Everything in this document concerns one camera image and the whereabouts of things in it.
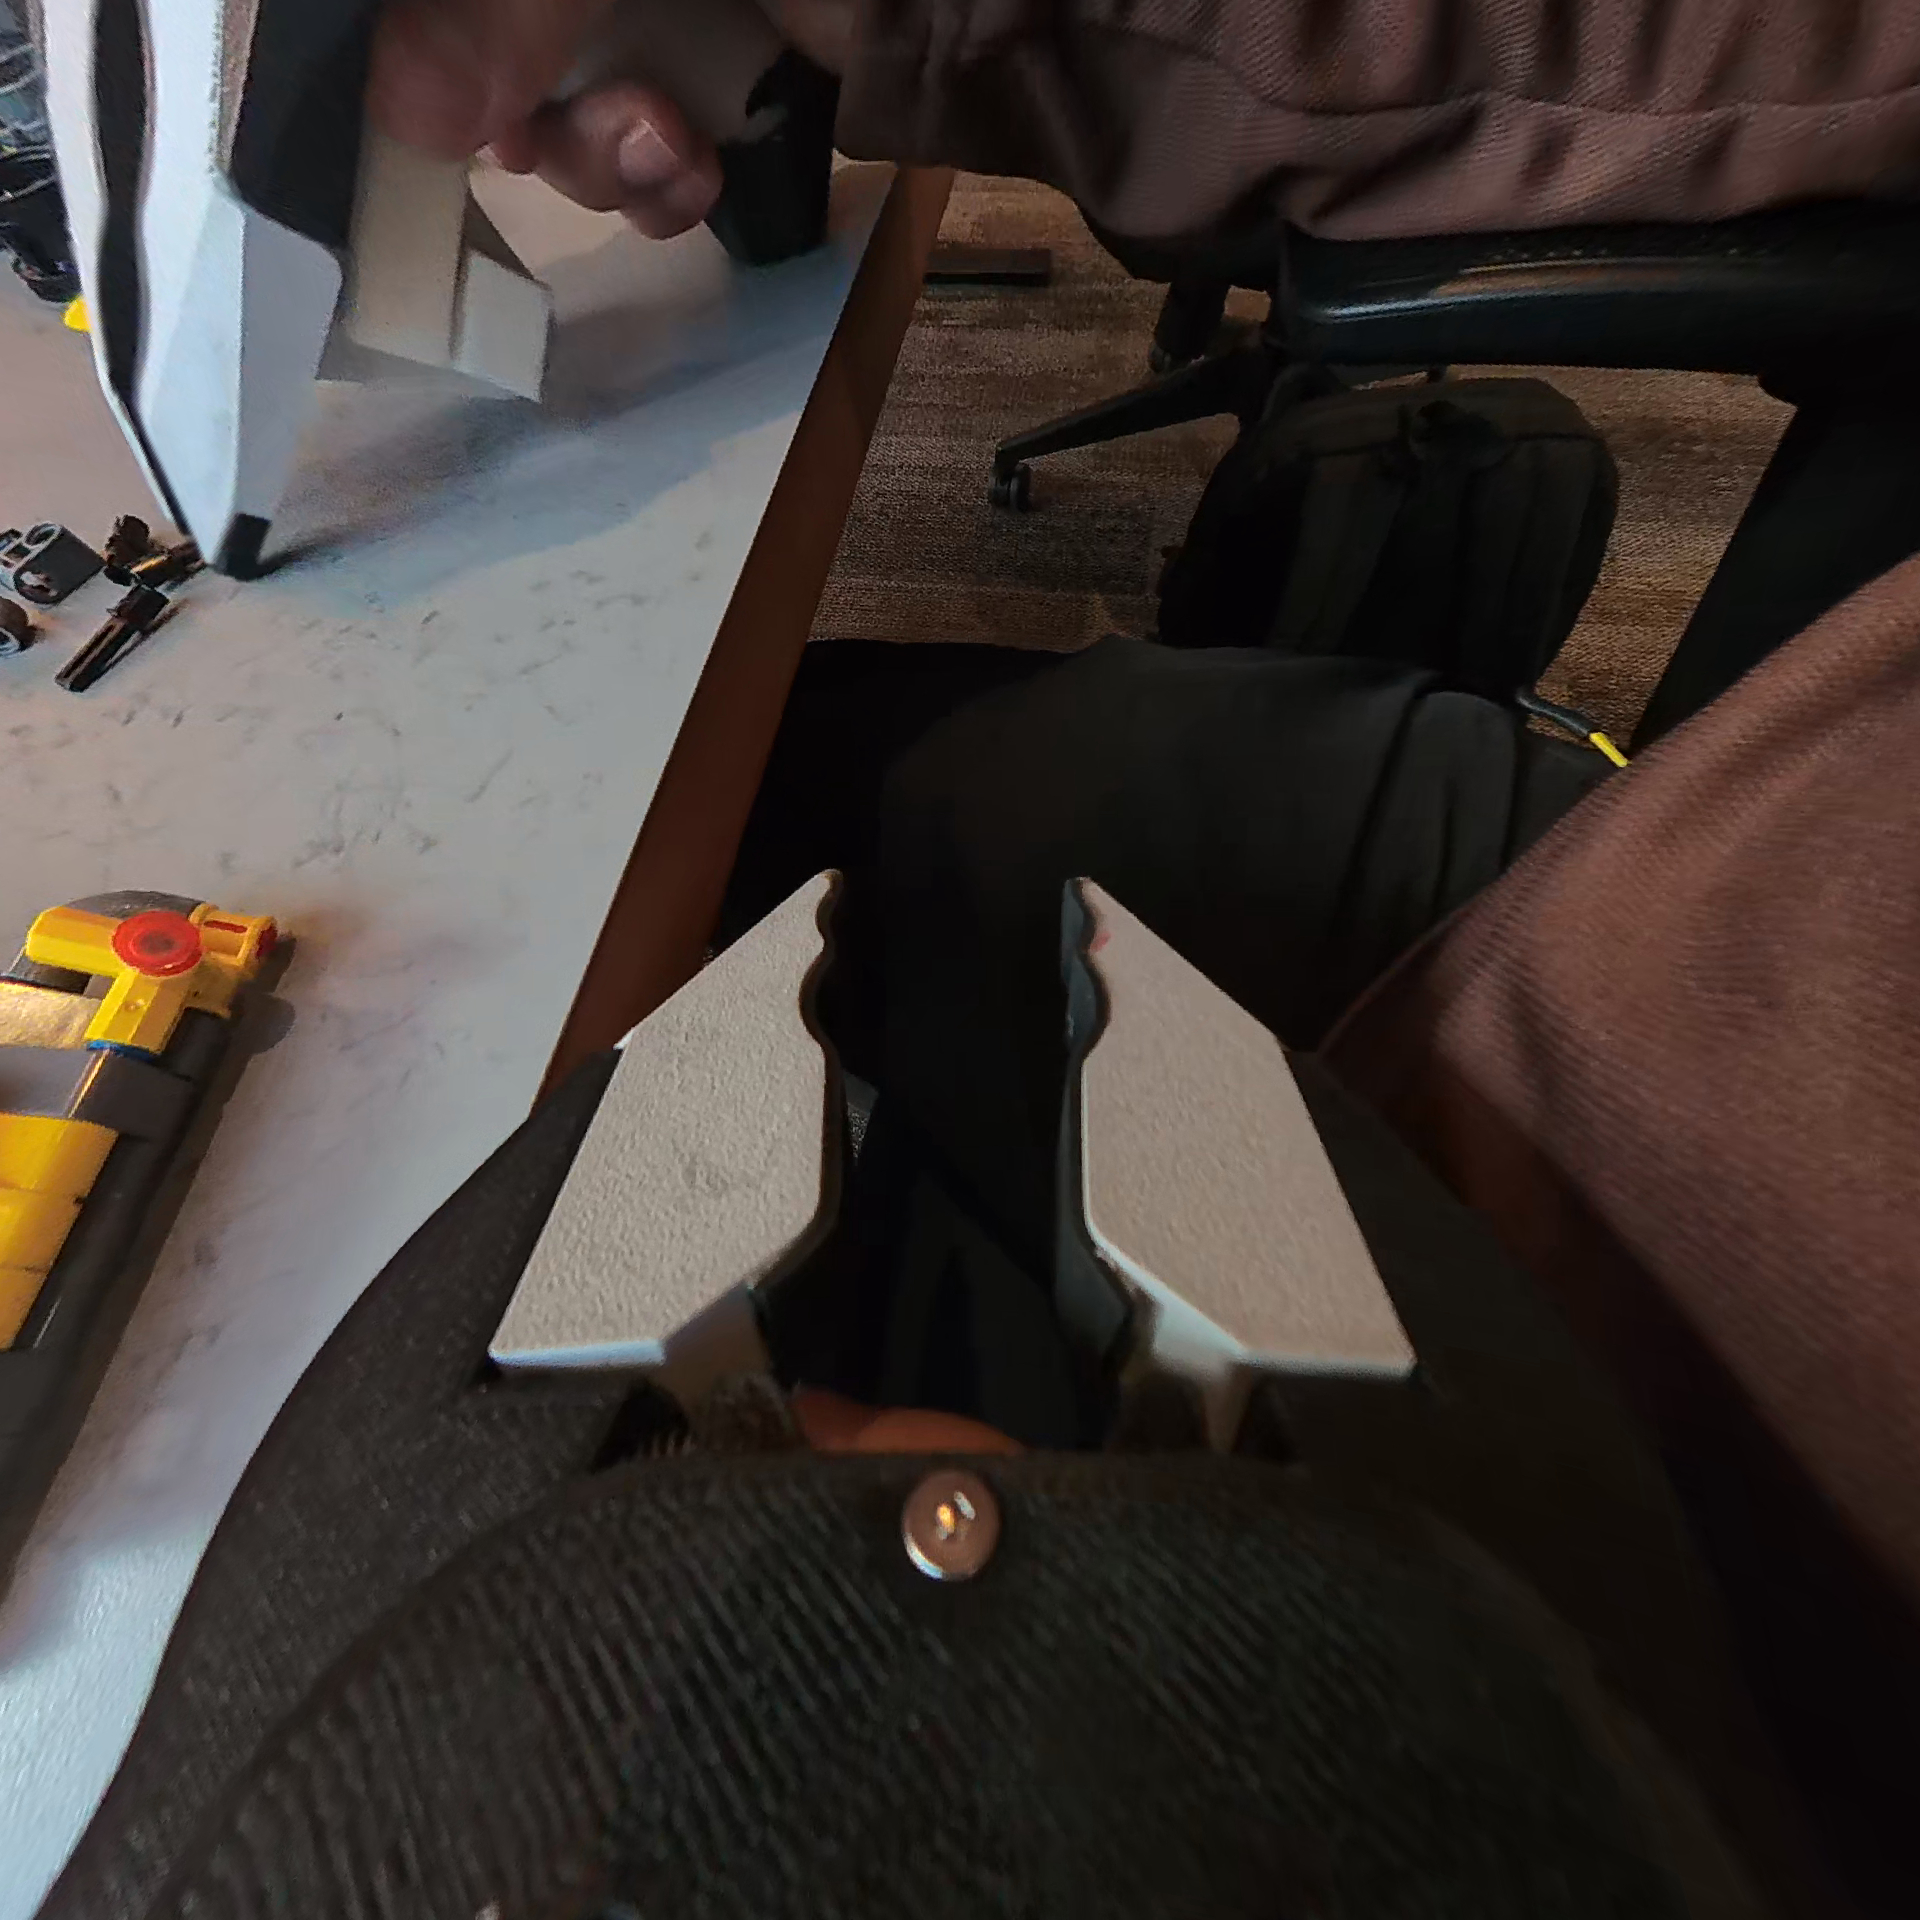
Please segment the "person's right forearm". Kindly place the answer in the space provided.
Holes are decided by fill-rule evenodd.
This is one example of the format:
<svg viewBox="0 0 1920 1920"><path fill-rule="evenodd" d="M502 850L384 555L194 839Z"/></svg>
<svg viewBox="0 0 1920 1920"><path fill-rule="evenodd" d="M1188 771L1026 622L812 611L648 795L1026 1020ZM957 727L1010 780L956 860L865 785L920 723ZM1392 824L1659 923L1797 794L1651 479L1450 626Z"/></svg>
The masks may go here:
<svg viewBox="0 0 1920 1920"><path fill-rule="evenodd" d="M1916 199L1916 2L769 6L862 160L1132 239L1714 224Z"/></svg>

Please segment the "black swivel chair with casters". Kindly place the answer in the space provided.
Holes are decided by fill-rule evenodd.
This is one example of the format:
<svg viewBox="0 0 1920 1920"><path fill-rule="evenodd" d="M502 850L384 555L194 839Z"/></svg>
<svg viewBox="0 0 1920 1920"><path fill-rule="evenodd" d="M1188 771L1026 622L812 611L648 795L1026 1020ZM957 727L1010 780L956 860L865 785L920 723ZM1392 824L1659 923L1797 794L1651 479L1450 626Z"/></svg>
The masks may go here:
<svg viewBox="0 0 1920 1920"><path fill-rule="evenodd" d="M1235 292L1258 292L1273 305L1284 282L1286 252L1286 240L1277 235L1264 252L1235 263L1206 258L1178 270L1147 348L1150 379L1004 439L992 456L992 507L1029 512L1033 465L1059 454L1209 418L1229 417L1242 427L1254 424L1289 366L1289 352L1272 319L1254 327L1227 327L1227 305Z"/></svg>

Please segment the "black backpack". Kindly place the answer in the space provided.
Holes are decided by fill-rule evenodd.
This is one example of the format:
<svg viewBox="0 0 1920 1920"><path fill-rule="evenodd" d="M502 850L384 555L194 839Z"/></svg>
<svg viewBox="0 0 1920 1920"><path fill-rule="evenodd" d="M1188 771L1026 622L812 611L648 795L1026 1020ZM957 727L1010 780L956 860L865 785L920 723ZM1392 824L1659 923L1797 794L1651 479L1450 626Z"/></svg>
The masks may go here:
<svg viewBox="0 0 1920 1920"><path fill-rule="evenodd" d="M1538 377L1286 379L1166 553L1156 638L1417 668L1515 705L1572 636L1617 507L1617 456Z"/></svg>

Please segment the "person's legs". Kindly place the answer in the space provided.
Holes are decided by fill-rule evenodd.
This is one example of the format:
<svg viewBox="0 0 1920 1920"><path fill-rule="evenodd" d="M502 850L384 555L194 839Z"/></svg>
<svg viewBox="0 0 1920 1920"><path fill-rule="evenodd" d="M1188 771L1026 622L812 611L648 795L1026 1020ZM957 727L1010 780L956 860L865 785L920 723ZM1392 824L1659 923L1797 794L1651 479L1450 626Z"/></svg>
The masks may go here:
<svg viewBox="0 0 1920 1920"><path fill-rule="evenodd" d="M1070 880L1312 1050L1611 774L1361 659L806 648L713 931L844 879L819 1020L875 1105L846 1236L774 1311L786 1376L1083 1439L1051 1311Z"/></svg>

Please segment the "black office chair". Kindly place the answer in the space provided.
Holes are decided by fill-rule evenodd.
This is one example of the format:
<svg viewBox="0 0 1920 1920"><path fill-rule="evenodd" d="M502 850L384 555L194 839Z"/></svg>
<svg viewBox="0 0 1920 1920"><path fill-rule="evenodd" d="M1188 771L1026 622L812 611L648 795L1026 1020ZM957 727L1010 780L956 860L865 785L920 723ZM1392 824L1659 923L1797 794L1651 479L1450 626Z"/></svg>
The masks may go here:
<svg viewBox="0 0 1920 1920"><path fill-rule="evenodd" d="M1633 736L1678 730L1918 546L1918 214L1332 243L1289 231L1280 335L1341 369L1756 377L1792 418Z"/></svg>

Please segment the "person's right hand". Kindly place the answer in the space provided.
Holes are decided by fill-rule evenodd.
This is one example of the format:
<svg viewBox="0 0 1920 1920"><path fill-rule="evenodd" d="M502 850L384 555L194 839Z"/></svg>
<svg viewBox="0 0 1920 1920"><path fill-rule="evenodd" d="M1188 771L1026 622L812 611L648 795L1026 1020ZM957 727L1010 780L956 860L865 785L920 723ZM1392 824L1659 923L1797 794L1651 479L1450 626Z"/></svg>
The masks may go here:
<svg viewBox="0 0 1920 1920"><path fill-rule="evenodd" d="M636 81L558 103L590 2L397 2L382 9L369 71L377 130L424 154L489 154L649 239L706 220L723 191L716 144L682 103Z"/></svg>

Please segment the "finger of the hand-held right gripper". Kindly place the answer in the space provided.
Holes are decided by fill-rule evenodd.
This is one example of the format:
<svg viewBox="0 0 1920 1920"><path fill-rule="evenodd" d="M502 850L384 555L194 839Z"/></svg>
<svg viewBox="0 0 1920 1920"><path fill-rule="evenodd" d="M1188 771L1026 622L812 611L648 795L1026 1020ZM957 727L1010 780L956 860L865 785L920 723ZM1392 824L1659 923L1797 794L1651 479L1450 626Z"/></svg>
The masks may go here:
<svg viewBox="0 0 1920 1920"><path fill-rule="evenodd" d="M372 130L369 100L345 262L251 210L224 164L250 23L229 23L232 6L146 8L141 418L202 555L254 578L324 379L420 369L538 400L554 305L481 210L470 164Z"/></svg>
<svg viewBox="0 0 1920 1920"><path fill-rule="evenodd" d="M137 395L153 346L152 272L141 248L158 140L152 9L49 2L43 87L102 400L164 515L185 526L185 507L162 471Z"/></svg>

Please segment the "grey desk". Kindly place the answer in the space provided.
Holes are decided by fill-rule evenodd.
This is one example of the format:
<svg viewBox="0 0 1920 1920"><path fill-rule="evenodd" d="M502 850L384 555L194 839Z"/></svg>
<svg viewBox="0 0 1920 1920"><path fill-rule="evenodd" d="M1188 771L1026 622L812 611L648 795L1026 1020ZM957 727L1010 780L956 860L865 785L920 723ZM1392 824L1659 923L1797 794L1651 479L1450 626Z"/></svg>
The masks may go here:
<svg viewBox="0 0 1920 1920"><path fill-rule="evenodd" d="M530 1111L832 352L878 377L948 178L842 163L819 252L729 263L486 171L558 306L544 408L324 388L259 584L194 584L102 684L5 663L5 952L49 905L194 894L291 936L281 1011L152 1258L5 1594L3 1910L126 1753L233 1486L324 1337Z"/></svg>

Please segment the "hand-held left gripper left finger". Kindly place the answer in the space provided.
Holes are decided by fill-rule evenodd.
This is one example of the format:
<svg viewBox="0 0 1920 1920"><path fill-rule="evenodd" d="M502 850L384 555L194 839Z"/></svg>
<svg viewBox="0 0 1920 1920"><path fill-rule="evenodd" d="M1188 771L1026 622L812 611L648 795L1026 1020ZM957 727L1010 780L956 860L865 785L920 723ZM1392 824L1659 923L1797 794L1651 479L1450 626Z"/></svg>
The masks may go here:
<svg viewBox="0 0 1920 1920"><path fill-rule="evenodd" d="M641 1379L684 1411L774 1372L771 1304L842 1204L846 1088L817 1014L842 888L804 880L619 1043L497 1370Z"/></svg>

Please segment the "yellow toy vehicle assembly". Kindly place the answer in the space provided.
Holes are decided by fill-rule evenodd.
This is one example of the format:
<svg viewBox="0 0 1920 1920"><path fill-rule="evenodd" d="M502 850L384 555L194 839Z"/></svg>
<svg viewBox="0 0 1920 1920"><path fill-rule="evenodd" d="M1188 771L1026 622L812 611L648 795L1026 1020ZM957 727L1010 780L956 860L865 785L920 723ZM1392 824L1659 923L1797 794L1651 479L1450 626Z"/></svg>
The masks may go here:
<svg viewBox="0 0 1920 1920"><path fill-rule="evenodd" d="M3 975L3 1587L80 1439L281 969L273 918L121 890Z"/></svg>

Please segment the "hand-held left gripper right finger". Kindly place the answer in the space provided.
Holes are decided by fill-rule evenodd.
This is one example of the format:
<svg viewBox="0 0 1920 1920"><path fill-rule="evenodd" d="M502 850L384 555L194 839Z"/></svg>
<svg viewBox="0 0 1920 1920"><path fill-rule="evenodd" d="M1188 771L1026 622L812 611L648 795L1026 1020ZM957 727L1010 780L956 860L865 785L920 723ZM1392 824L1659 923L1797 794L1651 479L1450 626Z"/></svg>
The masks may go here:
<svg viewBox="0 0 1920 1920"><path fill-rule="evenodd" d="M1229 1455L1264 1387L1414 1379L1280 1041L1083 879L1064 985L1059 1315L1109 1406L1178 1393Z"/></svg>

